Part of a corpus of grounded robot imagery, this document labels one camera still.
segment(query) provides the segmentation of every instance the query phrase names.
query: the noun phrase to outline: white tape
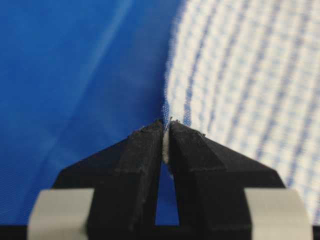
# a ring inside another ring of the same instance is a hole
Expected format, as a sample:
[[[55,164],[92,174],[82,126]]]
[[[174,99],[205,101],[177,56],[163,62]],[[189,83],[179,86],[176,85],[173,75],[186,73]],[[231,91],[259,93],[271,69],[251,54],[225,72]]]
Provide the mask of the white tape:
[[[245,188],[252,240],[312,240],[312,226],[297,191]]]
[[[40,192],[29,218],[28,240],[87,240],[86,223],[94,189]]]

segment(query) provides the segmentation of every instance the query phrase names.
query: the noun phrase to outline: clamp jaw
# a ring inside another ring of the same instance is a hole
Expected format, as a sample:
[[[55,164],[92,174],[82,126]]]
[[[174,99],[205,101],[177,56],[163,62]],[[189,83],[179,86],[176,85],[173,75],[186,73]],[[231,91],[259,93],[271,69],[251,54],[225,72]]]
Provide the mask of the clamp jaw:
[[[94,189],[88,239],[253,239],[245,189],[285,189],[278,173],[177,121],[170,123],[168,155],[179,226],[155,225],[163,136],[157,120],[60,172],[53,189]],[[319,228],[309,227],[320,239]],[[18,227],[2,229],[8,237]]]

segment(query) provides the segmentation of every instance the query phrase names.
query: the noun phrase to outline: blue fabric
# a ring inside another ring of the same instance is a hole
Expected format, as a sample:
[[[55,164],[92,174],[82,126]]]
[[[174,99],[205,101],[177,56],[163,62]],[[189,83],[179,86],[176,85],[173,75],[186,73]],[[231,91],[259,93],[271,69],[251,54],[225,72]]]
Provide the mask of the blue fabric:
[[[161,118],[179,2],[0,3],[0,224],[26,224],[62,168]]]

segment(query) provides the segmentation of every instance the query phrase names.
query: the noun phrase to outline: fabric sample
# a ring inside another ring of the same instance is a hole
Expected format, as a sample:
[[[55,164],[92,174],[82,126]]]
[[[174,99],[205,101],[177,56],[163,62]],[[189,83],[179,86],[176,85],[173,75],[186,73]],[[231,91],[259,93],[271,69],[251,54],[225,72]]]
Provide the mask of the fabric sample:
[[[176,18],[166,123],[278,171],[320,223],[320,1],[188,0]]]

